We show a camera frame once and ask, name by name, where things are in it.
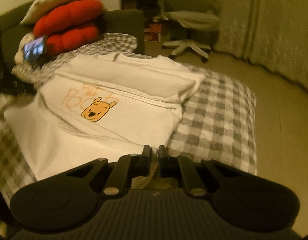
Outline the white bear print t-shirt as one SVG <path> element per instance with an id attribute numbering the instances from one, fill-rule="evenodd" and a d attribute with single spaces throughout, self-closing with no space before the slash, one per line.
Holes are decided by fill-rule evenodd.
<path id="1" fill-rule="evenodd" d="M 79 55 L 4 117 L 42 180 L 100 157 L 116 161 L 144 145 L 166 145 L 183 102 L 204 78 L 162 56 Z"/>

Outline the grey white checkered blanket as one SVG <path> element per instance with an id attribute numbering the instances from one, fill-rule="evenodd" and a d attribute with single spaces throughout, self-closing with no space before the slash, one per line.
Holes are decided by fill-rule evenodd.
<path id="1" fill-rule="evenodd" d="M 60 54 L 40 70 L 17 65 L 13 73 L 41 87 L 63 63 L 78 55 L 105 55 L 122 52 L 139 60 L 136 39 L 127 34 L 110 33 L 98 42 Z M 205 75 L 200 90 L 183 105 L 183 117 L 167 144 L 170 155 L 183 155 L 198 163 L 214 159 L 244 172 L 257 173 L 255 108 L 256 96 L 245 85 L 225 75 L 187 65 L 193 73 Z M 17 97 L 0 93 L 0 195 L 6 202 L 18 189 L 36 181 L 23 157 L 12 130 L 3 116 Z"/>

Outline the red plush cushion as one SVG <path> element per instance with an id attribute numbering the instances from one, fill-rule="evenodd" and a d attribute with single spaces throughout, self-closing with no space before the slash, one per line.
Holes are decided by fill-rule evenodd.
<path id="1" fill-rule="evenodd" d="M 103 13 L 99 0 L 73 1 L 42 16 L 33 33 L 47 38 L 47 55 L 57 56 L 95 42 L 100 35 L 95 20 Z"/>

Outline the white office chair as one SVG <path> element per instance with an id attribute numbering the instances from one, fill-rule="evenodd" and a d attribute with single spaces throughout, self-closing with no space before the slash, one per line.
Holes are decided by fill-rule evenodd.
<path id="1" fill-rule="evenodd" d="M 186 30 L 183 40 L 171 40 L 162 43 L 162 49 L 172 48 L 169 58 L 174 60 L 187 49 L 200 56 L 203 63 L 208 62 L 211 47 L 194 41 L 191 36 L 196 32 L 213 32 L 219 28 L 219 17 L 208 5 L 208 0 L 159 0 L 160 17 L 172 26 L 180 25 Z"/>

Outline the white fluffy earmuffs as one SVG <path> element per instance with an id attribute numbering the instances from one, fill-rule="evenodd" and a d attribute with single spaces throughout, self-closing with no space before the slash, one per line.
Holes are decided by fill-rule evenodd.
<path id="1" fill-rule="evenodd" d="M 35 36 L 32 32 L 27 33 L 20 41 L 19 48 L 17 53 L 14 56 L 14 62 L 15 64 L 22 64 L 24 61 L 24 52 L 23 48 L 26 43 L 31 42 L 35 39 Z"/>

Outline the grey star pattern curtain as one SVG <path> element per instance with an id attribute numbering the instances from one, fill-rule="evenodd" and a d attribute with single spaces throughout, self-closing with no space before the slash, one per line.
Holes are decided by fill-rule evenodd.
<path id="1" fill-rule="evenodd" d="M 308 91 L 308 0 L 209 0 L 219 12 L 214 50 Z"/>

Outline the dark green sofa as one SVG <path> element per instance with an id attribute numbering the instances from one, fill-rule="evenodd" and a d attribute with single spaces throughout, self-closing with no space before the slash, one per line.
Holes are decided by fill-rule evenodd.
<path id="1" fill-rule="evenodd" d="M 0 93 L 19 94 L 39 89 L 57 67 L 77 53 L 144 53 L 144 13 L 141 10 L 105 11 L 94 0 L 61 5 L 36 24 L 21 20 L 31 2 L 0 15 Z M 38 61 L 15 63 L 27 34 L 47 38 L 47 51 Z"/>

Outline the cream square pillow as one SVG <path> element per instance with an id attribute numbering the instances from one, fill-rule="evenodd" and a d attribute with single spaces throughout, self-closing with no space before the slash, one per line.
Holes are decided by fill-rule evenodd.
<path id="1" fill-rule="evenodd" d="M 22 19 L 20 24 L 30 25 L 38 22 L 42 16 L 56 7 L 70 3 L 73 1 L 82 1 L 82 0 L 35 0 L 32 5 L 29 7 L 27 14 Z"/>

